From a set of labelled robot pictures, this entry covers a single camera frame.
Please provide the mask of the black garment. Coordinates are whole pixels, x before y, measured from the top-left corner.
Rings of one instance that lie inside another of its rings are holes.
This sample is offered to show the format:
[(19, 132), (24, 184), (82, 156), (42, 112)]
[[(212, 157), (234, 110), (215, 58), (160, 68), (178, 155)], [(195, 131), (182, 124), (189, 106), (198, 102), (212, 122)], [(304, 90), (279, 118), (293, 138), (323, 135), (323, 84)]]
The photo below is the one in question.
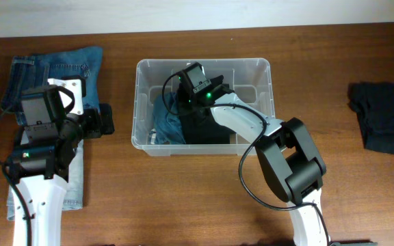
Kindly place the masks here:
[(351, 83), (347, 95), (349, 107), (357, 115), (364, 148), (394, 154), (394, 83)]
[(186, 144), (229, 144), (235, 132), (215, 122), (212, 115), (206, 118), (180, 118)]

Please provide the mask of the blue shirt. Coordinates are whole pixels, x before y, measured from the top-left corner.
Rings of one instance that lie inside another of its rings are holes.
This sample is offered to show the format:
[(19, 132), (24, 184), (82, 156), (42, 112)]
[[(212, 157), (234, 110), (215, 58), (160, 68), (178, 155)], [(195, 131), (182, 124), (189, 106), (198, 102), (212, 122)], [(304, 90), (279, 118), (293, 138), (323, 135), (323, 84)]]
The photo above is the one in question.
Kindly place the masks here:
[(153, 128), (148, 136), (149, 144), (185, 144), (179, 116), (171, 114), (158, 95), (153, 103)]

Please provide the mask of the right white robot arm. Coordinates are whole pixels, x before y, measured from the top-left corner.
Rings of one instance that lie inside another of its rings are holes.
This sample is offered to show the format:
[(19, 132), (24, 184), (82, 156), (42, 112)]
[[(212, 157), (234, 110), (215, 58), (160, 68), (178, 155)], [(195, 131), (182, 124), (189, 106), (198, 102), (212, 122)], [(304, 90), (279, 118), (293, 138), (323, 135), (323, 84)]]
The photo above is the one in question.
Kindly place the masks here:
[(260, 205), (289, 213), (294, 245), (333, 245), (321, 209), (326, 165), (302, 121), (268, 117), (222, 84), (206, 82), (197, 88), (183, 83), (179, 100), (180, 112), (206, 112), (217, 124), (249, 141), (238, 174), (243, 174), (247, 155), (255, 151), (267, 186), (285, 205), (268, 204), (249, 188), (245, 190)]

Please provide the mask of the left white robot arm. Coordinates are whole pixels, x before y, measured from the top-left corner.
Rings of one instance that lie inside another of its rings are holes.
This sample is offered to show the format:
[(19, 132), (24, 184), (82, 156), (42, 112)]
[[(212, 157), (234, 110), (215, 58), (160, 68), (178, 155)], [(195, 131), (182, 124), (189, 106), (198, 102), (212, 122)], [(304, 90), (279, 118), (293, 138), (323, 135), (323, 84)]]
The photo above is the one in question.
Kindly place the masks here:
[(69, 167), (84, 139), (114, 133), (111, 106), (85, 109), (81, 77), (49, 79), (25, 90), (25, 123), (3, 166), (14, 197), (14, 245), (60, 245)]

